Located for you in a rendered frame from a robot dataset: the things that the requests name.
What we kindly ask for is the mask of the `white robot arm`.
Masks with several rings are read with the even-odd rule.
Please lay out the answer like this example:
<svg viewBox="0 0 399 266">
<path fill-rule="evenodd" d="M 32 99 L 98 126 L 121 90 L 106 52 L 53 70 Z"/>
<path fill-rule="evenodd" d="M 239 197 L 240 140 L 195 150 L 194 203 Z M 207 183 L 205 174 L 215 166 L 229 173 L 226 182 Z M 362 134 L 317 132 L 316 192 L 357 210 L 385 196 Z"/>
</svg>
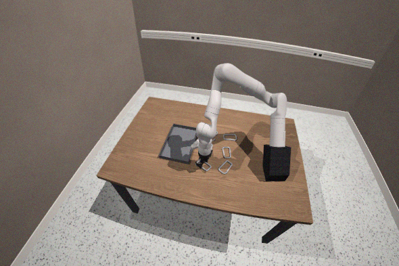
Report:
<svg viewBox="0 0 399 266">
<path fill-rule="evenodd" d="M 220 64 L 214 69 L 210 98 L 204 116 L 211 121 L 211 125 L 200 122 L 196 127 L 198 139 L 191 145 L 191 149 L 198 148 L 198 152 L 207 156 L 211 153 L 212 140 L 216 136 L 216 124 L 221 107 L 221 91 L 225 81 L 239 85 L 246 93 L 277 108 L 271 114 L 270 146 L 285 147 L 285 115 L 287 112 L 287 98 L 284 93 L 269 93 L 264 85 L 246 75 L 232 64 Z"/>
</svg>

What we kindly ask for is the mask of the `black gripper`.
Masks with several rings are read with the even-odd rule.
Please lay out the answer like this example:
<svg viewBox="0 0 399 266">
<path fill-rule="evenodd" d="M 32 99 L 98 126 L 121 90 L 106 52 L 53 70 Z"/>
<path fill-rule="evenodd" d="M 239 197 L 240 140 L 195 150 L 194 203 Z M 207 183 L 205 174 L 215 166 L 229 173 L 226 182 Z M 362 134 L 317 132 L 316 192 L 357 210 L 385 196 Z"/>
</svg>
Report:
<svg viewBox="0 0 399 266">
<path fill-rule="evenodd" d="M 211 151 L 211 153 L 210 153 L 209 155 L 203 156 L 203 155 L 201 155 L 201 154 L 198 152 L 199 160 L 198 160 L 198 161 L 195 161 L 196 165 L 199 166 L 199 168 L 202 169 L 203 163 L 204 163 L 205 161 L 208 163 L 208 159 L 209 159 L 209 157 L 211 156 L 211 154 L 212 154 L 212 151 Z"/>
</svg>

